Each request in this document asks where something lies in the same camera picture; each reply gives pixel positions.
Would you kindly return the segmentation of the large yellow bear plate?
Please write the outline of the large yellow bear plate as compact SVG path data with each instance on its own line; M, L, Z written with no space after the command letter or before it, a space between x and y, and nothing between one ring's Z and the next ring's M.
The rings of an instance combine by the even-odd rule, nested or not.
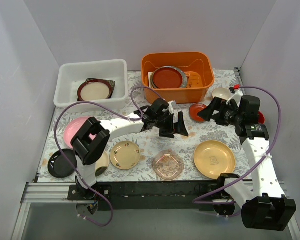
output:
M236 158L232 150L216 140L200 143L194 151L193 160L197 170L213 180L223 173L232 174L236 167Z

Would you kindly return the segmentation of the red rimmed cream plate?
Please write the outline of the red rimmed cream plate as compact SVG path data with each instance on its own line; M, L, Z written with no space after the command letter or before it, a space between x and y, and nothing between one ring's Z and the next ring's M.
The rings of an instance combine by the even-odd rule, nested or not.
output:
M108 80L93 78L80 85L77 100L79 102L106 100L112 97L113 91L114 88Z

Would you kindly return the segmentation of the black square floral plate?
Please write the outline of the black square floral plate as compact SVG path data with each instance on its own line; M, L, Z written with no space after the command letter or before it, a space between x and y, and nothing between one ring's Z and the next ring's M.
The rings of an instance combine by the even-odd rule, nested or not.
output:
M116 86L116 82L115 81L113 81L113 80L107 80L107 79L88 78L85 82L87 84L101 83L101 84L106 85L108 87L109 94L104 99L110 99L112 97L114 89L115 89L115 86Z

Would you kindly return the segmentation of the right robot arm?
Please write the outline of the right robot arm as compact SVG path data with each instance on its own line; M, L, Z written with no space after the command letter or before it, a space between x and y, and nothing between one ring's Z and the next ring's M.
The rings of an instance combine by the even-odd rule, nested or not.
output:
M270 136L267 127L259 123L261 101L258 97L244 95L240 104L215 97L197 115L217 125L234 126L250 166L253 189L244 184L244 176L222 173L219 184L211 194L227 199L232 197L241 209L243 225L248 229L284 231L294 216L297 206L288 199L274 169Z

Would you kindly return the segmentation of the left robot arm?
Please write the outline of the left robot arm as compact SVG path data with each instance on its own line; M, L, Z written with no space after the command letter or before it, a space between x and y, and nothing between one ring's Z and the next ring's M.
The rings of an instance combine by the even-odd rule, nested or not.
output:
M95 117L88 118L71 140L77 160L77 192L85 200L96 196L96 163L113 139L154 127L159 129L160 137L173 139L175 134L188 137L183 112L180 111L177 117L177 122L174 122L172 103L158 98L152 105L143 106L128 116L101 121Z

